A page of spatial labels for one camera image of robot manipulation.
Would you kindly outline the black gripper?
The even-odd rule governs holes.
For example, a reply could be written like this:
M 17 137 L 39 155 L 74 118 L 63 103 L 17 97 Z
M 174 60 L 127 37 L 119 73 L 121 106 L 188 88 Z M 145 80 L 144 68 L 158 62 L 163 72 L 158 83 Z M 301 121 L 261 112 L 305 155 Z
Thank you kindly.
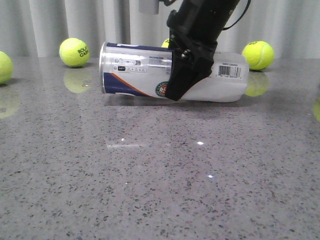
M 178 101 L 212 73 L 218 37 L 238 0 L 184 0 L 166 21 L 172 68 L 166 97 Z

